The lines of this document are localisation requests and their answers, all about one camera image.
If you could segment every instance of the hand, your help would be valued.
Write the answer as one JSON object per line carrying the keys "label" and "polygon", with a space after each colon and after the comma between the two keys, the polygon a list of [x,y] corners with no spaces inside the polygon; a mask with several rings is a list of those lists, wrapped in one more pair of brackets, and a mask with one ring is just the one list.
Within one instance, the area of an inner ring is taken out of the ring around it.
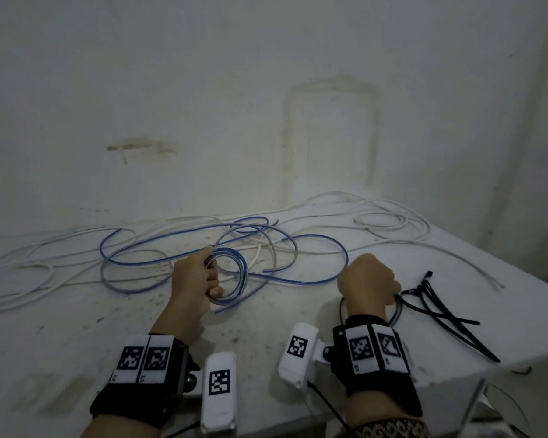
{"label": "hand", "polygon": [[345,297],[347,313],[369,314],[386,319],[386,306],[394,304],[394,295],[402,287],[394,272],[371,253],[364,253],[343,269],[337,277],[339,292]]}
{"label": "hand", "polygon": [[209,297],[219,298],[223,289],[217,278],[216,261],[206,269],[204,262],[212,254],[208,246],[175,263],[172,273],[172,293],[151,333],[174,335],[182,342],[192,339],[201,317],[209,310]]}

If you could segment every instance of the patterned sleeve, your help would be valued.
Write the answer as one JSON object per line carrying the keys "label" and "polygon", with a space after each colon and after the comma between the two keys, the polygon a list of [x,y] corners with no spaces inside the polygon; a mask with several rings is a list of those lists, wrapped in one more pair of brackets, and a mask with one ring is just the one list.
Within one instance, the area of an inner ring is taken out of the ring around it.
{"label": "patterned sleeve", "polygon": [[358,438],[430,438],[423,421],[409,418],[389,418],[372,421],[353,428]]}

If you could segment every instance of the wrist strap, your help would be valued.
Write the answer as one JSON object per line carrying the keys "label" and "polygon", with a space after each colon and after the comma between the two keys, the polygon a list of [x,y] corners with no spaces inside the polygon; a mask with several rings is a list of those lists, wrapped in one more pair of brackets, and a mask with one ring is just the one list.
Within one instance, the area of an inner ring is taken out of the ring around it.
{"label": "wrist strap", "polygon": [[186,373],[199,369],[189,347],[173,336],[131,336],[89,412],[93,418],[107,413],[160,429],[182,396]]}
{"label": "wrist strap", "polygon": [[372,315],[350,316],[345,326],[333,329],[333,340],[331,371],[345,386],[348,397],[380,391],[409,415],[423,415],[400,336],[385,320]]}

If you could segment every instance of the white table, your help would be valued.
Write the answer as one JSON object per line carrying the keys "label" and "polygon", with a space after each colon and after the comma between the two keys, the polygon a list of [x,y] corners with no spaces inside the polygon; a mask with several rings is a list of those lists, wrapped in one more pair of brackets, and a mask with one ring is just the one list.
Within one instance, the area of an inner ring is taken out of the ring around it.
{"label": "white table", "polygon": [[[307,206],[279,216],[330,213],[347,206],[353,205]],[[351,219],[298,220],[284,228],[292,231],[323,223],[350,224]],[[374,239],[366,232],[344,229],[321,233],[335,236],[347,248]],[[175,249],[188,250],[209,243],[207,236],[193,234],[172,243]],[[505,288],[495,290],[467,264],[418,246],[381,245],[350,256],[374,253],[394,270],[402,288],[416,287],[424,273],[432,270],[431,283],[441,300],[456,316],[479,320],[481,326],[469,329],[501,359],[501,364],[491,363],[429,316],[404,308],[396,329],[409,348],[427,423],[434,434],[440,434],[459,426],[482,375],[548,357],[548,284],[438,228],[432,227],[426,242],[473,261]],[[328,248],[320,241],[304,241],[301,246]],[[63,251],[63,246],[53,249]],[[342,262],[340,255],[301,255],[284,273],[297,279],[320,279],[337,272]],[[86,277],[97,279],[97,271]],[[124,338],[146,332],[169,293],[167,284],[129,297],[102,284],[64,287],[31,305],[0,314],[0,436],[78,436],[90,419],[89,405],[109,378]],[[287,387],[276,369],[298,321],[314,324],[322,338],[331,342],[331,330],[339,323],[338,305],[335,282],[299,288],[268,284],[238,308],[205,316],[204,331],[191,345],[191,353],[199,363],[214,352],[237,354],[239,436],[273,436],[330,418],[316,395],[305,396]],[[320,389],[341,408],[345,403],[342,387],[328,369],[319,370]],[[186,413],[177,415],[170,431],[197,418],[197,407],[189,405]]]}

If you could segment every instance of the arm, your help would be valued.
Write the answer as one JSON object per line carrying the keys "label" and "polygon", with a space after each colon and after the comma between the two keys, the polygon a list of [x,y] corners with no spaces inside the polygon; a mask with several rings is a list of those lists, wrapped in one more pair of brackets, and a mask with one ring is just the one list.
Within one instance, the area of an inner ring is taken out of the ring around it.
{"label": "arm", "polygon": [[[345,297],[349,316],[375,315],[386,321],[386,306],[394,304],[394,295],[402,289],[394,280],[394,272],[369,253],[339,274],[337,286]],[[347,401],[346,422],[351,428],[390,418],[415,419],[384,392],[357,392]]]}
{"label": "arm", "polygon": [[[206,247],[175,263],[172,293],[167,306],[150,333],[172,335],[185,344],[194,340],[201,316],[209,310],[209,296],[219,298],[215,261],[208,269],[203,262],[213,249]],[[116,415],[98,415],[85,429],[82,438],[158,438],[161,430],[149,424]]]}

